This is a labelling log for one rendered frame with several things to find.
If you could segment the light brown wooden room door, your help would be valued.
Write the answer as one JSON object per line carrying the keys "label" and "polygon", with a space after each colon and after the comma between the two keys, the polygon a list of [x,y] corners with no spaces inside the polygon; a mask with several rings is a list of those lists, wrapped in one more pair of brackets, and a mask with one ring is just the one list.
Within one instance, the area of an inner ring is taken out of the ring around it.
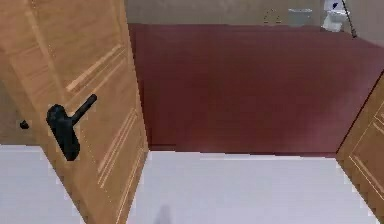
{"label": "light brown wooden room door", "polygon": [[[148,152],[124,0],[0,0],[0,82],[85,224],[126,224]],[[64,157],[47,111],[72,116]]]}

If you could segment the grey round waste bin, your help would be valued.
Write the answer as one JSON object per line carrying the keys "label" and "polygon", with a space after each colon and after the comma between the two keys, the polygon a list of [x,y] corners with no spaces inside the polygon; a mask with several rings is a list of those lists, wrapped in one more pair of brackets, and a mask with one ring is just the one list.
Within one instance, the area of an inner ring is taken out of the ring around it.
{"label": "grey round waste bin", "polygon": [[311,9],[289,9],[288,24],[292,27],[300,27],[307,25],[311,20]]}

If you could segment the thin black floor lamp pole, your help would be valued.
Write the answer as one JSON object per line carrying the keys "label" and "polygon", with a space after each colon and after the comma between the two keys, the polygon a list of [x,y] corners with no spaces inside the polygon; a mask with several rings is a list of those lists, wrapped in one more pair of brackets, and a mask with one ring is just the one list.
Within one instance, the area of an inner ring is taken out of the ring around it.
{"label": "thin black floor lamp pole", "polygon": [[352,20],[351,20],[351,17],[350,17],[350,12],[349,12],[349,10],[347,8],[346,2],[345,2],[345,0],[341,0],[341,1],[342,1],[342,4],[343,4],[343,9],[344,9],[344,11],[346,13],[346,16],[347,16],[347,20],[348,20],[350,31],[351,31],[351,36],[352,36],[352,38],[357,38],[357,32],[356,32],[356,29],[353,26],[353,23],[352,23]]}

